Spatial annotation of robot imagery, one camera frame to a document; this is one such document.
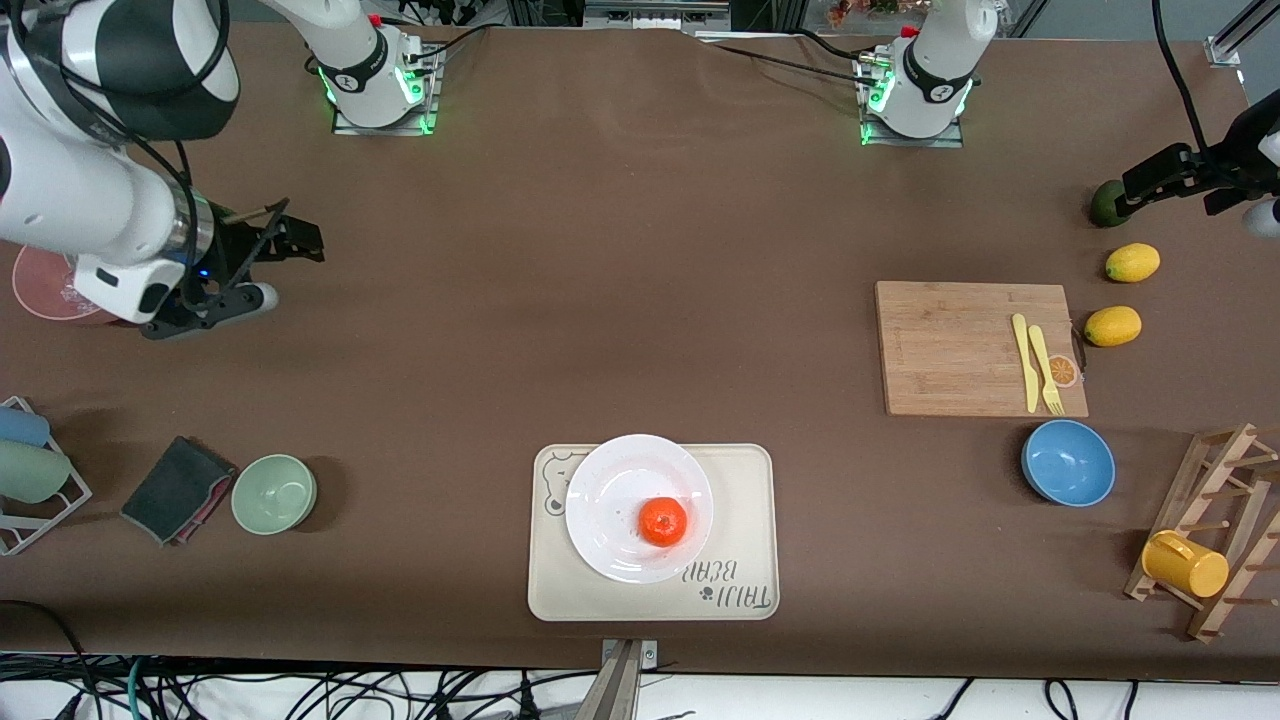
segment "green fruit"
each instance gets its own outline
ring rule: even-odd
[[[1107,181],[1093,191],[1093,201],[1089,202],[1089,222],[1100,228],[1114,228],[1129,220],[1116,213],[1116,200],[1124,197],[1124,183],[1120,181]]]

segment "green cup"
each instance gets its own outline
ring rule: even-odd
[[[60,452],[0,439],[0,495],[35,505],[54,497],[72,474]]]

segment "yellow cup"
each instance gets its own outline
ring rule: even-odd
[[[1217,594],[1230,568],[1221,552],[1174,530],[1160,530],[1142,548],[1142,571],[1196,597]]]

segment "wooden cutting board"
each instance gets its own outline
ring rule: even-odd
[[[876,283],[876,307],[890,415],[1033,416],[1014,313],[1044,331],[1050,356],[1076,360],[1062,286],[884,281]],[[1032,366],[1038,377],[1034,351]],[[1059,393],[1069,418],[1089,416],[1083,379]],[[1034,416],[1051,416],[1043,400]]]

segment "brown tabletop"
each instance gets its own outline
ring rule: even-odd
[[[1083,217],[1101,181],[1189,141],[1155,45],[995,42],[959,151],[860,146],[840,81],[675,32],[476,38],[419,140],[330,136],[288,26],[237,26],[232,46],[243,96],[192,143],[197,187],[236,209],[292,197],[329,261],[260,268],[275,313],[175,343],[55,327],[0,293],[0,395],[51,419],[96,493],[3,561],[0,597],[59,610],[92,652],[594,666],[599,638],[645,637],[689,671],[1280,676],[1275,611],[1238,609],[1203,646],[1180,603],[1121,594],[1188,433],[1280,419],[1280,249],[1198,200],[1112,231]],[[1220,137],[1235,73],[1179,51]],[[1160,273],[1101,279],[1133,241]],[[1030,421],[887,416],[878,279],[1137,307],[1142,337],[1088,356],[1111,497],[1034,496]],[[530,614],[535,454],[635,432],[772,454],[771,620]],[[314,515],[261,538],[224,503],[189,546],[156,547],[116,511],[175,434],[241,466],[306,459]],[[61,647],[15,612],[5,647]]]

